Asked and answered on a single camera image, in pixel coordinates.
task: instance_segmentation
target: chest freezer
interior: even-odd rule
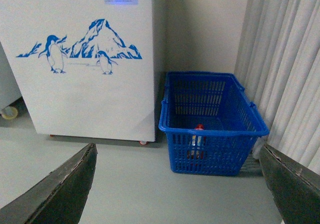
[[[166,0],[0,0],[37,133],[154,141]]]

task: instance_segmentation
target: blue line drawing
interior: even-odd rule
[[[96,62],[97,65],[100,65],[100,68],[103,72],[104,75],[112,75],[113,72],[112,72],[112,64],[116,64],[117,63],[113,60],[111,60],[109,58],[109,56],[106,54],[105,51],[98,51],[97,53],[97,56],[98,56],[98,61]]]
[[[51,71],[55,74],[61,73],[64,74],[64,61],[63,57],[68,57],[67,54],[61,49],[59,44],[63,43],[66,40],[67,36],[62,39],[59,39],[55,35],[49,35],[46,40],[46,48],[43,50],[39,55],[38,58],[41,56],[46,56],[49,65],[51,66]]]
[[[30,55],[34,55],[34,54],[37,54],[38,53],[38,49],[40,48],[42,44],[38,44],[38,42],[36,42],[36,44],[33,46],[33,48],[31,49],[31,51],[29,53],[25,53],[25,54],[20,54],[16,57],[18,58],[26,58],[26,57],[29,57]]]
[[[117,62],[111,59],[134,59],[141,60],[142,56],[135,45],[127,45],[123,39],[114,31],[106,19],[97,19],[93,21],[87,33],[73,45],[66,45],[67,35],[59,39],[56,35],[49,35],[43,51],[38,58],[46,56],[47,61],[53,73],[65,73],[66,59],[69,58],[72,64],[77,64],[76,59],[98,59],[91,61],[88,66],[98,66],[104,74],[113,73],[112,66]],[[26,54],[20,54],[17,57],[29,57],[38,53],[41,44],[36,43],[32,50]]]

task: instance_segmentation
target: penguin decal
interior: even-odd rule
[[[68,57],[67,54],[61,49],[59,43],[60,39],[55,35],[50,35],[46,39],[46,48],[39,54],[38,58],[41,56],[46,56],[49,65],[51,66],[51,71],[55,74],[64,74],[64,61],[63,57]]]
[[[117,63],[109,58],[105,51],[98,51],[96,56],[98,57],[97,65],[100,65],[100,68],[104,75],[112,75],[112,64]]]

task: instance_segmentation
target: freezer wheel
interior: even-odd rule
[[[140,145],[148,145],[149,144],[149,142],[143,141],[143,140],[139,141],[139,143],[140,143]]]
[[[1,116],[5,120],[13,120],[18,116],[18,110],[13,106],[5,107],[1,112]]]

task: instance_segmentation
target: basket handle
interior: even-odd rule
[[[158,125],[158,128],[165,132],[166,129],[164,128],[163,126],[163,123],[166,123],[167,121],[167,115],[166,115],[166,112],[167,112],[167,107],[168,107],[168,103],[167,101],[164,99],[161,101],[161,105],[162,105],[162,110],[161,110],[161,114],[160,114],[160,121],[159,121],[159,125]]]

